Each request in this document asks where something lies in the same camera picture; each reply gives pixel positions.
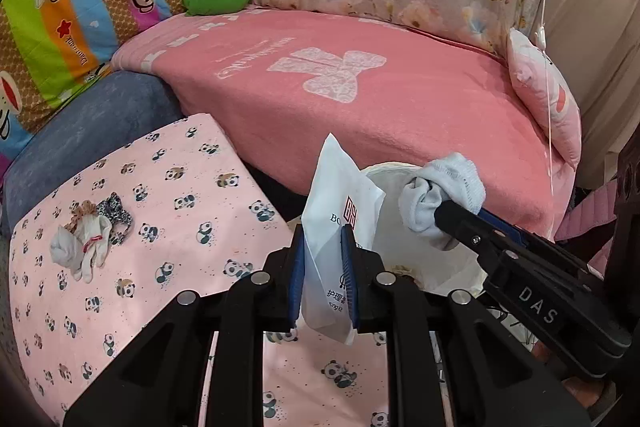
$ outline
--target pink cushion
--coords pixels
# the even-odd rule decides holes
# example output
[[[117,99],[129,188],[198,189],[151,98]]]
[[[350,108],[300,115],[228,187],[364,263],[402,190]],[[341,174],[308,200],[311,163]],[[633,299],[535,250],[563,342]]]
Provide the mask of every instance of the pink cushion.
[[[178,15],[128,41],[115,68],[167,81],[187,114],[209,112],[240,157],[308,193],[332,132],[361,168],[424,165],[457,151],[478,166],[486,207],[548,235],[574,172],[484,52],[382,22],[303,11]]]
[[[582,147],[580,110],[562,74],[526,36],[514,28],[509,33],[507,55],[513,89],[547,136],[550,103],[551,142],[562,158],[577,168]]]

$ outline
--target pink panda bedsheet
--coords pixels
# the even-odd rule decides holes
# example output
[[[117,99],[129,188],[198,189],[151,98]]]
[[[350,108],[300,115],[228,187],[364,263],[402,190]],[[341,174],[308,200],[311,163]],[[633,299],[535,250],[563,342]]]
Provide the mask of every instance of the pink panda bedsheet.
[[[112,66],[163,78],[185,113],[212,114],[242,159],[300,194],[330,132],[361,168],[460,152],[478,167],[488,210],[546,237],[571,194],[574,170],[556,150],[549,160],[502,63],[384,22],[177,15],[126,42]]]
[[[133,226],[110,246],[104,267],[94,267],[91,283],[76,282],[52,263],[51,237],[76,203],[98,203],[112,192]],[[61,424],[82,391],[181,290],[225,291],[288,246],[291,235],[208,114],[170,124],[86,168],[21,220],[11,242],[14,333],[37,402]],[[266,333],[265,425],[369,426],[374,416],[384,419],[384,342],[384,334],[360,335],[343,346],[302,318],[287,335]]]

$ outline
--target panda print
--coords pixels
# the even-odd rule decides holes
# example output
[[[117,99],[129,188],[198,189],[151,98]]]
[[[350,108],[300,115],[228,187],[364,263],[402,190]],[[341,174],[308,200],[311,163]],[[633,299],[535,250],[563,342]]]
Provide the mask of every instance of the panda print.
[[[118,279],[116,283],[116,293],[120,297],[133,298],[133,294],[136,291],[136,285],[131,279]]]
[[[273,418],[276,416],[277,400],[272,391],[262,393],[262,415],[265,418]]]
[[[373,335],[373,340],[376,342],[376,346],[384,346],[386,344],[385,331],[377,331],[376,333],[371,334]]]
[[[61,363],[59,363],[58,371],[60,372],[60,377],[62,377],[62,380],[68,381],[68,383],[73,383],[71,381],[71,371],[69,371],[69,368],[66,367],[66,365],[62,365]]]
[[[113,338],[113,333],[107,333],[104,336],[104,342],[102,343],[102,349],[104,349],[104,354],[107,355],[107,357],[115,355],[115,345],[116,341]]]
[[[74,339],[78,334],[78,327],[76,327],[76,324],[71,322],[71,319],[66,316],[65,316],[65,330],[66,330],[66,334],[71,335],[72,339]]]
[[[389,416],[386,412],[375,412],[371,415],[371,427],[388,427]]]
[[[136,197],[136,201],[144,201],[146,199],[146,197],[148,196],[148,193],[146,191],[146,187],[142,185],[142,183],[140,185],[136,185],[133,188],[133,194]]]
[[[211,145],[208,143],[203,143],[200,146],[200,152],[204,152],[209,155],[215,154],[216,152],[218,152],[218,149],[220,149],[220,145],[218,144]]]
[[[131,174],[136,168],[135,163],[125,163],[120,169],[120,174]]]
[[[340,365],[335,360],[331,360],[325,365],[324,369],[320,370],[320,373],[333,380],[340,389],[353,385],[356,378],[358,378],[357,373],[350,373],[345,365]]]
[[[262,203],[261,200],[256,200],[249,205],[249,210],[255,214],[258,221],[270,221],[276,213],[271,210],[268,204]]]
[[[89,362],[84,362],[82,364],[82,367],[80,368],[80,371],[82,372],[82,378],[84,378],[85,380],[89,380],[94,372],[94,369],[89,365]]]
[[[222,273],[228,275],[229,277],[243,279],[244,277],[248,277],[249,275],[251,275],[251,272],[253,270],[254,265],[252,263],[238,263],[238,261],[228,259],[226,261],[224,269],[222,270]]]
[[[47,325],[47,328],[49,328],[49,331],[53,331],[56,329],[56,322],[48,313],[44,317],[44,323]]]
[[[174,209],[180,210],[181,208],[193,208],[196,205],[196,198],[193,194],[187,194],[181,198],[175,198]]]
[[[210,221],[201,223],[196,232],[196,240],[201,245],[208,245],[213,237],[213,224]]]
[[[34,380],[33,384],[34,384],[35,388],[37,389],[38,393],[40,393],[42,396],[44,396],[44,388],[38,383],[38,381]]]
[[[164,263],[156,270],[156,282],[162,285],[168,283],[173,272],[174,263]]]
[[[84,300],[84,309],[88,312],[100,313],[100,299],[98,297],[87,297]]]
[[[220,174],[220,176],[218,176],[218,187],[238,187],[239,180],[240,176],[238,176],[234,172],[229,172],[228,174]]]
[[[66,273],[64,270],[58,272],[58,288],[64,290],[66,288]]]
[[[173,167],[164,174],[165,180],[179,180],[184,176],[184,167]]]
[[[138,230],[138,235],[142,236],[143,241],[152,243],[158,238],[158,227],[152,227],[151,225],[142,223],[140,230]]]
[[[166,154],[166,149],[160,149],[160,150],[156,151],[153,156],[151,156],[151,159],[154,162],[157,162],[165,154]]]
[[[293,328],[288,333],[277,333],[274,331],[265,331],[264,336],[270,343],[281,344],[283,342],[297,342],[298,330]]]

